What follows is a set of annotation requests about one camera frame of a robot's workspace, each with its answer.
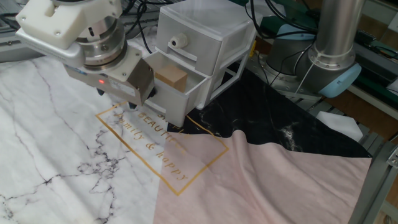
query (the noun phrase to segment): wooden block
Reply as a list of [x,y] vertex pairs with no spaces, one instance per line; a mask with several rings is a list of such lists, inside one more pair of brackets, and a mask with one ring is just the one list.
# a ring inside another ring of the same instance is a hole
[[183,93],[188,74],[174,65],[168,65],[156,71],[155,78]]

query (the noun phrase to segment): cable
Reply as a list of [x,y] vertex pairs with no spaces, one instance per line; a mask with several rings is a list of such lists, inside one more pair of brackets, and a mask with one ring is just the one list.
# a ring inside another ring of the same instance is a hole
[[255,15],[255,13],[254,13],[254,1],[253,1],[253,0],[250,0],[251,16],[250,16],[249,13],[248,13],[248,9],[247,9],[246,5],[244,5],[244,8],[245,8],[245,10],[246,10],[246,14],[247,14],[247,15],[249,16],[249,18],[253,21],[253,24],[254,24],[254,27],[256,28],[257,33],[261,36],[262,39],[276,39],[276,38],[278,38],[278,37],[283,37],[283,36],[286,36],[286,35],[293,35],[293,34],[311,34],[311,33],[308,32],[308,31],[295,31],[295,32],[287,32],[287,33],[284,33],[284,34],[275,35],[275,36],[273,36],[273,37],[264,35],[264,34],[262,33],[262,31],[260,30],[260,27],[259,27],[258,24],[257,24],[256,17],[254,16],[254,15]]
[[267,73],[264,70],[264,68],[262,67],[261,63],[260,63],[260,52],[257,55],[257,62],[259,63],[259,66],[261,67],[262,72],[264,72],[264,75],[266,76],[267,84],[269,85],[269,80],[268,80],[268,77],[267,77]]
[[286,16],[284,16],[282,13],[280,13],[276,7],[273,5],[273,3],[271,3],[271,0],[265,0],[266,4],[268,5],[269,9],[279,18],[282,19],[283,21],[285,21],[287,24],[296,27],[298,29],[302,29],[302,30],[306,30],[309,31],[313,34],[316,34],[318,32],[318,29],[314,29],[312,27],[307,27],[307,26],[302,26],[300,24],[297,24],[293,21],[291,21],[290,19],[288,19]]
[[390,88],[386,88],[386,89],[398,93],[397,90],[391,90]]
[[294,74],[297,74],[297,65],[299,64],[299,62],[300,62],[300,60],[301,60],[301,58],[305,55],[305,53],[309,50],[309,48],[315,43],[315,41],[317,40],[317,37],[315,36],[314,37],[314,39],[313,39],[313,41],[312,41],[312,43],[304,50],[304,52],[298,57],[298,59],[297,59],[297,61],[296,61],[296,64],[294,65],[294,68],[293,68],[293,72],[294,72]]
[[301,85],[303,85],[303,82],[305,80],[305,78],[307,77],[307,75],[310,73],[311,68],[313,67],[314,63],[311,64],[310,68],[308,69],[308,71],[306,72],[306,74],[304,75],[303,80],[300,82],[300,85],[297,87],[296,92],[294,92],[294,94],[297,93],[297,91],[300,89]]
[[125,16],[125,15],[127,15],[130,12],[130,10],[134,7],[136,1],[137,0],[130,0],[129,1],[129,4],[125,8],[125,10],[123,10],[123,12],[122,12],[122,16]]
[[311,10],[311,9],[310,9],[310,6],[308,6],[308,4],[305,2],[305,0],[301,0],[301,2],[304,4],[304,6],[305,6],[308,10]]
[[149,1],[143,1],[137,8],[137,19],[134,25],[131,26],[131,28],[126,32],[126,35],[128,35],[137,25],[139,27],[139,32],[141,33],[142,36],[142,41],[144,42],[145,48],[147,51],[151,54],[152,51],[148,47],[148,43],[145,39],[144,31],[142,29],[140,19],[143,15],[143,13],[147,10],[147,4],[152,4],[152,5],[165,5],[165,4],[173,4],[173,2],[167,1],[167,2],[149,2]]
[[274,83],[274,81],[278,78],[278,76],[279,76],[280,73],[282,72],[282,68],[283,68],[283,65],[284,65],[285,60],[288,59],[288,58],[290,58],[290,57],[293,57],[294,55],[297,55],[297,54],[300,53],[300,52],[304,52],[304,50],[301,50],[301,51],[296,52],[296,53],[294,53],[294,54],[292,54],[292,55],[289,55],[289,56],[287,56],[286,58],[284,58],[284,59],[282,60],[282,62],[280,63],[279,72],[278,72],[278,74],[275,76],[275,78],[272,80],[270,86],[272,86],[272,84]]
[[251,20],[253,20],[253,18],[249,15],[249,13],[248,13],[248,8],[246,7],[246,4],[244,5],[244,10],[246,10],[246,14],[249,16],[249,18],[251,19]]
[[145,39],[144,31],[142,30],[142,27],[141,27],[141,23],[139,22],[139,19],[137,21],[138,21],[139,32],[141,33],[141,36],[142,36],[142,41],[144,42],[144,45],[145,45],[145,48],[147,49],[147,51],[151,54],[152,51],[148,47],[147,41]]
[[4,23],[6,23],[11,29],[14,29],[15,31],[17,31],[20,27],[18,25],[18,23],[16,23],[16,21],[10,20],[7,17],[16,17],[18,15],[18,13],[3,13],[0,14],[0,20],[2,20]]

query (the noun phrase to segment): metal pipe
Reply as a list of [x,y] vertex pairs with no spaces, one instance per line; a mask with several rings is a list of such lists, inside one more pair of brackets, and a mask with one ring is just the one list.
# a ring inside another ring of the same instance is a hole
[[323,0],[315,47],[324,55],[347,54],[352,48],[365,0]]

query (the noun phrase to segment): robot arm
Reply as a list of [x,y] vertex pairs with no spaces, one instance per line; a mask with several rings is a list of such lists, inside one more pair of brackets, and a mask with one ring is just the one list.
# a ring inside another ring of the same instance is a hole
[[30,0],[16,17],[16,35],[64,63],[71,77],[143,105],[154,75],[127,45],[121,13],[119,0]]

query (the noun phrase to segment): black marble surface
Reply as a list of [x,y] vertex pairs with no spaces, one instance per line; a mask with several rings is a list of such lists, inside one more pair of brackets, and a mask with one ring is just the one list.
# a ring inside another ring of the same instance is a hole
[[[243,72],[240,81],[207,107],[194,109],[188,115],[222,138],[242,130],[251,144],[274,142],[291,151],[371,157],[356,141],[330,129],[248,70]],[[185,118],[182,129],[188,134],[208,134],[188,118]],[[170,124],[169,131],[181,129]]]

